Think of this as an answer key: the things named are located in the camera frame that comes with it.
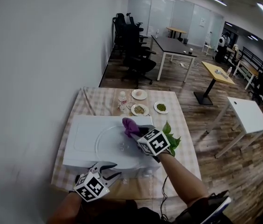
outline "plastic bottle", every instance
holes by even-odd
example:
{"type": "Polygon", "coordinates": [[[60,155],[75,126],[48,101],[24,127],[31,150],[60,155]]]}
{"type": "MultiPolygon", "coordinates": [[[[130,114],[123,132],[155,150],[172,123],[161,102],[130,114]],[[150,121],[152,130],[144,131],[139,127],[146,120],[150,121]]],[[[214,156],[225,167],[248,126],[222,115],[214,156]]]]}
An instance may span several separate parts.
{"type": "Polygon", "coordinates": [[[230,67],[229,70],[227,71],[227,76],[230,75],[231,71],[232,71],[232,67],[230,67]]]}
{"type": "Polygon", "coordinates": [[[122,91],[120,92],[119,94],[119,97],[118,97],[118,109],[120,111],[124,111],[126,109],[126,95],[125,95],[125,92],[122,91]]]}

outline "food on plate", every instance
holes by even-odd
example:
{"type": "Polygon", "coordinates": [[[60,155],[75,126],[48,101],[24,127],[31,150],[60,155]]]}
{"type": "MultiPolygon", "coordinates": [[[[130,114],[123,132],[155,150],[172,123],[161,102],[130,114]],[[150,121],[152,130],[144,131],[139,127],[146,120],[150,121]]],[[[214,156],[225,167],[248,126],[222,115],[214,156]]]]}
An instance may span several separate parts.
{"type": "Polygon", "coordinates": [[[135,107],[135,113],[136,114],[144,114],[145,110],[141,106],[135,107]]]}
{"type": "Polygon", "coordinates": [[[166,111],[167,109],[164,104],[158,104],[156,107],[159,111],[166,111]]]}
{"type": "Polygon", "coordinates": [[[140,96],[141,94],[142,94],[142,91],[137,91],[137,92],[136,92],[136,95],[137,95],[137,96],[140,96]]]}

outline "green food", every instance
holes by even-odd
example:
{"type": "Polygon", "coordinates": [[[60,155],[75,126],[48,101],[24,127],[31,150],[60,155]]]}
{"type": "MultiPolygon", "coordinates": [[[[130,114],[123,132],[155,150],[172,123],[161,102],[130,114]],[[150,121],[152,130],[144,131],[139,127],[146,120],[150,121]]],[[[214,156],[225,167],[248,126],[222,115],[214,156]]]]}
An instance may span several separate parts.
{"type": "Polygon", "coordinates": [[[164,104],[158,104],[157,106],[157,109],[160,110],[160,111],[166,111],[166,106],[164,104]]]}

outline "white desk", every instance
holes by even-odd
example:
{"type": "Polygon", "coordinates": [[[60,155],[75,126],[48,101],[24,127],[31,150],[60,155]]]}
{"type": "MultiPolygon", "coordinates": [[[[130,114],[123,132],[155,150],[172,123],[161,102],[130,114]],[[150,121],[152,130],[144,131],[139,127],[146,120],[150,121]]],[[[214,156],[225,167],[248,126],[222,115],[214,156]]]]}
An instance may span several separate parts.
{"type": "Polygon", "coordinates": [[[236,75],[236,72],[239,69],[239,65],[242,65],[245,69],[247,69],[247,73],[245,74],[244,79],[247,77],[248,73],[251,73],[251,75],[252,75],[247,86],[244,88],[245,90],[247,90],[249,85],[252,83],[253,78],[259,76],[259,72],[251,64],[247,63],[246,61],[240,60],[236,66],[236,69],[234,71],[233,76],[236,75]]]}
{"type": "Polygon", "coordinates": [[[222,151],[215,155],[216,158],[221,157],[225,152],[227,152],[231,147],[233,147],[242,137],[248,133],[256,133],[255,136],[248,141],[240,150],[244,150],[252,142],[254,142],[262,133],[263,133],[263,113],[260,110],[259,106],[255,101],[237,99],[228,97],[228,102],[220,112],[218,117],[208,127],[207,133],[214,128],[214,126],[220,121],[222,116],[226,113],[229,106],[234,111],[237,117],[237,123],[232,127],[232,130],[235,130],[239,125],[242,127],[242,132],[231,142],[229,143],[222,151]]]}

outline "white plate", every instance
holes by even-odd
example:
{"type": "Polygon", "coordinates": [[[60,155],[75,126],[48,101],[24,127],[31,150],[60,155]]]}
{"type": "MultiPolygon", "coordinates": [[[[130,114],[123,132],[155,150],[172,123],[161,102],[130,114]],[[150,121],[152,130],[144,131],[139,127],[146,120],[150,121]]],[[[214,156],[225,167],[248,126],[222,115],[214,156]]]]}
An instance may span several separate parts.
{"type": "Polygon", "coordinates": [[[143,100],[143,99],[146,99],[146,98],[147,98],[147,93],[146,93],[146,91],[144,91],[144,90],[133,90],[133,91],[131,92],[131,96],[132,96],[133,98],[135,98],[135,99],[143,100]],[[139,96],[136,95],[138,91],[141,91],[141,92],[142,92],[141,95],[139,95],[139,96]]]}
{"type": "Polygon", "coordinates": [[[165,104],[165,102],[163,102],[163,101],[157,101],[157,102],[155,102],[154,103],[154,105],[153,105],[153,107],[154,107],[154,109],[158,112],[158,113],[160,113],[160,114],[168,114],[168,106],[165,104]],[[166,110],[165,111],[160,111],[158,108],[157,108],[157,105],[158,104],[164,104],[165,106],[166,106],[166,110]]]}
{"type": "Polygon", "coordinates": [[[147,114],[149,114],[149,109],[148,109],[148,107],[146,106],[146,105],[142,105],[142,104],[135,104],[135,105],[133,105],[132,107],[131,107],[131,112],[133,113],[133,115],[135,115],[135,116],[146,116],[147,114]],[[137,114],[136,112],[135,112],[135,108],[137,107],[137,106],[141,106],[143,109],[144,109],[144,114],[137,114]]]}

